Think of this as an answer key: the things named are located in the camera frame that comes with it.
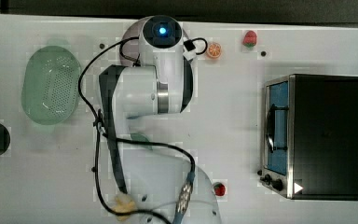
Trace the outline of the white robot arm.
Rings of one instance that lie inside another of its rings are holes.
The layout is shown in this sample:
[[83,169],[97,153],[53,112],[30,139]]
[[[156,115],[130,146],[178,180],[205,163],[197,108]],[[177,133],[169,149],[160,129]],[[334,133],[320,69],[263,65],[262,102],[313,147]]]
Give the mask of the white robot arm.
[[182,25],[146,17],[125,33],[136,41],[98,77],[98,135],[105,138],[118,193],[108,211],[124,224],[222,224],[210,178],[178,146],[131,131],[134,119],[179,114],[193,94],[195,46]]

